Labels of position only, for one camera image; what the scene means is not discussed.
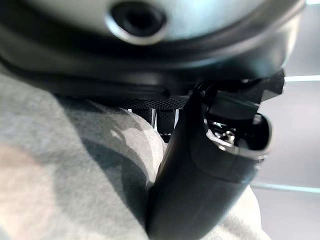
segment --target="gray fabric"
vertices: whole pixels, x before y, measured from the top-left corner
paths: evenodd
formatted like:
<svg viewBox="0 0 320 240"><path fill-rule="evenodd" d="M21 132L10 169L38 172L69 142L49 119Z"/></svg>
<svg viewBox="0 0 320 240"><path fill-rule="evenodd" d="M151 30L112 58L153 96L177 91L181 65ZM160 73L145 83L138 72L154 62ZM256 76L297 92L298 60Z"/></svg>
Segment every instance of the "gray fabric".
<svg viewBox="0 0 320 240"><path fill-rule="evenodd" d="M0 239L147 240L164 151L133 113L0 76ZM203 239L269 239L250 188Z"/></svg>

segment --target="black plastic mount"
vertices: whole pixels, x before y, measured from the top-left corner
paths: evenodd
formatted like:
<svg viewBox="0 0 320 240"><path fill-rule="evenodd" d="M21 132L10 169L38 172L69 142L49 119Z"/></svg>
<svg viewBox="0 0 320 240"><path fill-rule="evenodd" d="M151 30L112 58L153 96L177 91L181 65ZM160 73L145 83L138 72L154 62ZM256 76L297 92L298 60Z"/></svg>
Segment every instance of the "black plastic mount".
<svg viewBox="0 0 320 240"><path fill-rule="evenodd" d="M257 110L282 93L284 82L281 71L237 87L204 83L194 90L150 189L150 239L199 240L223 219L268 154L272 129Z"/></svg>

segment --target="black strap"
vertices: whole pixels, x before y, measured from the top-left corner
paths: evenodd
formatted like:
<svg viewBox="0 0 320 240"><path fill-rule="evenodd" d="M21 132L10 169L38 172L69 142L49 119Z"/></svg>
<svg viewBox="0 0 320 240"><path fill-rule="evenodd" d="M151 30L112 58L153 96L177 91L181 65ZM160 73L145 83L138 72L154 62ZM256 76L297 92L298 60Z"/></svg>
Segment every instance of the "black strap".
<svg viewBox="0 0 320 240"><path fill-rule="evenodd" d="M165 143L168 143L171 137L171 134L175 128L176 120L176 110L157 110L156 111L156 127L157 131L164 140Z"/></svg>

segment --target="black helmet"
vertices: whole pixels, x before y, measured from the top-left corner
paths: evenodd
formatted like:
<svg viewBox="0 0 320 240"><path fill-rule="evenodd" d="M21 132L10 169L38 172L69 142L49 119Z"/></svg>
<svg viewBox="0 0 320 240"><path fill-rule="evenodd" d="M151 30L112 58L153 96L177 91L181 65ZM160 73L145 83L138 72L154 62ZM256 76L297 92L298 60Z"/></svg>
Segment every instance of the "black helmet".
<svg viewBox="0 0 320 240"><path fill-rule="evenodd" d="M180 109L200 82L278 72L304 4L0 0L0 65L55 94L127 109Z"/></svg>

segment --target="black mesh padding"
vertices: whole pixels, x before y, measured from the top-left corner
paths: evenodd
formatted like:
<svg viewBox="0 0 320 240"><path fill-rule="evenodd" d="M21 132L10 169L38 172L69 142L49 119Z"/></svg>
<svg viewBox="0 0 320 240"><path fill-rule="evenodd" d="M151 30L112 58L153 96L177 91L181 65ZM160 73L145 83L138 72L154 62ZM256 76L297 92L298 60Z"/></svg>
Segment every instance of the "black mesh padding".
<svg viewBox="0 0 320 240"><path fill-rule="evenodd" d="M183 109L189 97L177 97L168 99L133 99L133 98L94 98L94 101L111 107L123 109Z"/></svg>

